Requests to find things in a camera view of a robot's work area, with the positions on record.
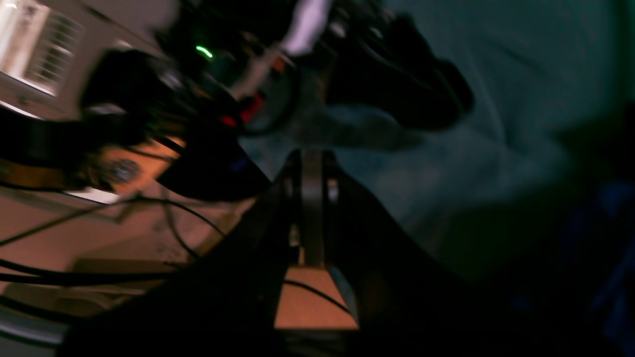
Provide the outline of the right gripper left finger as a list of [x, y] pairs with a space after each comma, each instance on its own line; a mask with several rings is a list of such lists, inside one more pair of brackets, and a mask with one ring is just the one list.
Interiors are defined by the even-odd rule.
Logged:
[[286, 199], [293, 151], [276, 180], [203, 258], [144, 296], [74, 325], [62, 357], [285, 357], [274, 329], [289, 267]]

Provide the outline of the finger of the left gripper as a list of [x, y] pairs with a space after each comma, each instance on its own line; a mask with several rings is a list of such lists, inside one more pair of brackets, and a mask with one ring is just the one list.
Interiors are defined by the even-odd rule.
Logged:
[[474, 106], [458, 68], [433, 53], [408, 15], [352, 18], [336, 52], [329, 104], [377, 108], [422, 130], [449, 128]]

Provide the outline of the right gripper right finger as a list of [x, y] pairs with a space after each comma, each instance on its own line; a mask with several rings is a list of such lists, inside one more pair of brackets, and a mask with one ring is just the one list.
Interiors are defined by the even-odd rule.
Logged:
[[576, 328], [517, 312], [435, 261], [379, 200], [323, 155], [325, 253], [351, 285], [348, 357], [619, 357]]

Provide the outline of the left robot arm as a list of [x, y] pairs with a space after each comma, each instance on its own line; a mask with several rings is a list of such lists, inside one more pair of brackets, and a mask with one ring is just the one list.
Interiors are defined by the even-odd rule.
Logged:
[[295, 115], [305, 74], [325, 104], [366, 105], [404, 128], [442, 130], [474, 104], [453, 63], [381, 0], [181, 0], [160, 55], [109, 48], [74, 119], [1, 104], [1, 185], [124, 195], [156, 180], [181, 196], [238, 201], [270, 181], [241, 136]]

